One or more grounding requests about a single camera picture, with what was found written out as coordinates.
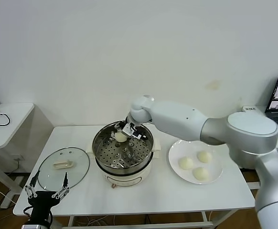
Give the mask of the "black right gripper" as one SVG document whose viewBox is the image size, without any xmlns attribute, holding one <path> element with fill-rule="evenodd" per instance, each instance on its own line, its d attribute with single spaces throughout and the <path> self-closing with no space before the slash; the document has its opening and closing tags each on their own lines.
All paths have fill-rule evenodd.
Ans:
<svg viewBox="0 0 278 229">
<path fill-rule="evenodd" d="M 118 130 L 122 130 L 124 128 L 124 122 L 116 122 L 114 128 Z M 142 126 L 133 126 L 131 127 L 132 136 L 138 140 L 148 140 L 146 136 L 145 128 Z"/>
</svg>

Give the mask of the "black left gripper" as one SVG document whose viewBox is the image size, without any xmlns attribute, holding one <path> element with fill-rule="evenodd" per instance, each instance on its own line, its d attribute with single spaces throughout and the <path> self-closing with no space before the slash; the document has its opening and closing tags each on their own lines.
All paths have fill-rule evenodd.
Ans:
<svg viewBox="0 0 278 229">
<path fill-rule="evenodd" d="M 52 223 L 53 215 L 51 208 L 60 203 L 69 193 L 68 173 L 65 172 L 62 187 L 56 192 L 36 192 L 35 185 L 38 180 L 40 170 L 31 178 L 29 185 L 25 185 L 24 190 L 28 197 L 28 203 L 32 207 L 30 223 Z"/>
</svg>

